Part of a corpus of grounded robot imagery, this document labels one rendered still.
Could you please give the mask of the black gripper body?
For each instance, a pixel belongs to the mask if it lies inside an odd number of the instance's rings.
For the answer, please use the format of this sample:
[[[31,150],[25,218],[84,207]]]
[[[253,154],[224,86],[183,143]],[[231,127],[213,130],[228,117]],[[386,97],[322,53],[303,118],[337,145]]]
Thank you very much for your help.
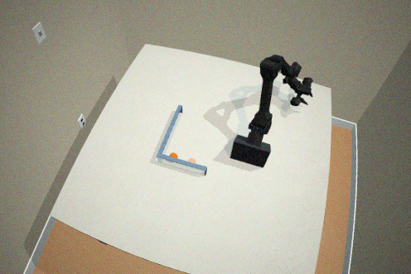
[[[306,81],[308,81],[310,83],[313,82],[312,78],[310,78],[310,77],[309,78],[304,78],[302,83],[305,84]],[[300,83],[301,83],[300,81],[297,81],[297,83],[293,87],[290,87],[290,89],[293,89],[294,92],[297,94],[296,98],[293,97],[292,100],[290,101],[290,104],[292,106],[298,106],[301,103],[302,98],[300,97],[301,95],[297,91],[297,87],[299,88]]]

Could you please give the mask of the clear l-shaped low walls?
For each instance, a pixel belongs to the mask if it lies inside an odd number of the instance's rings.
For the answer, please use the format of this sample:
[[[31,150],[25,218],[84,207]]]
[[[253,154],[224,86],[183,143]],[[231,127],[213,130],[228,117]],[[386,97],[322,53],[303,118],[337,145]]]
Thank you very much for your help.
[[[175,130],[176,130],[176,126],[177,126],[177,124],[178,124],[178,122],[179,122],[179,120],[180,120],[180,118],[181,118],[181,115],[182,115],[182,107],[181,107],[181,111],[179,112],[179,114],[178,114],[178,116],[177,116],[177,119],[176,119],[176,121],[175,121],[175,124],[174,124],[174,126],[173,126],[173,128],[172,128],[172,131],[171,131],[171,133],[170,133],[170,137],[169,137],[169,139],[168,139],[168,141],[167,141],[167,144],[166,144],[166,146],[165,146],[165,148],[164,148],[164,150],[163,150],[163,152],[162,152],[162,154],[164,154],[164,155],[166,154],[167,148],[169,147],[169,145],[170,145],[170,143],[171,143],[171,141],[172,141],[173,133],[174,133]],[[169,165],[169,166],[172,166],[172,167],[175,167],[175,168],[184,170],[184,171],[189,171],[189,172],[191,172],[191,173],[197,173],[197,174],[205,175],[205,172],[206,172],[206,171],[203,171],[203,170],[200,170],[200,169],[196,169],[196,168],[194,168],[194,167],[185,166],[185,165],[182,165],[182,164],[180,164],[180,163],[176,163],[176,162],[174,162],[174,161],[165,160],[165,159],[162,159],[162,158],[160,158],[160,157],[157,157],[157,160],[158,160],[158,162],[161,162],[161,163],[163,163],[163,164],[167,164],[167,165]]]

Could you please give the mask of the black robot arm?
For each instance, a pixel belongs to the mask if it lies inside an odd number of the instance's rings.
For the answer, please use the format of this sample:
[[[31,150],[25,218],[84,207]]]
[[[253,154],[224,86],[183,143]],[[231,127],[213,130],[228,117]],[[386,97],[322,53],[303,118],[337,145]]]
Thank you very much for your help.
[[[261,147],[264,134],[268,134],[272,125],[272,114],[269,112],[272,92],[273,81],[278,76],[279,71],[285,76],[283,84],[288,84],[293,87],[297,83],[298,74],[301,71],[301,66],[294,61],[292,65],[289,65],[282,56],[272,55],[265,58],[260,63],[260,74],[263,79],[263,87],[261,92],[261,98],[259,103],[259,110],[254,115],[254,119],[250,122],[248,129],[251,132],[248,135],[247,143]],[[297,91],[300,95],[310,95],[311,83],[306,81],[305,84],[301,84]]]

